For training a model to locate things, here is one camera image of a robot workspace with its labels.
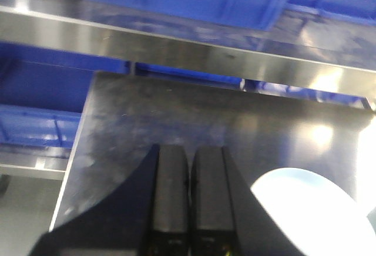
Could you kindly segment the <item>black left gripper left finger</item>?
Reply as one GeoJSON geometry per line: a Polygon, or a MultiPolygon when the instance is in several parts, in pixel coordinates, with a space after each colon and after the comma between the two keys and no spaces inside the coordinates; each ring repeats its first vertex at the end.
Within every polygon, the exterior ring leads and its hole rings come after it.
{"type": "Polygon", "coordinates": [[[155,144],[121,185],[43,234],[30,255],[187,255],[188,212],[184,149],[155,144]]]}

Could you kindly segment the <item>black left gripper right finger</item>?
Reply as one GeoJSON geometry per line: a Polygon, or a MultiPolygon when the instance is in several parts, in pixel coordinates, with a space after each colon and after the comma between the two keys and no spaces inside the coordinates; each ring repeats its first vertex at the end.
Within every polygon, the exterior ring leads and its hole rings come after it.
{"type": "Polygon", "coordinates": [[[191,198],[192,255],[302,255],[250,191],[227,148],[197,149],[191,198]]]}

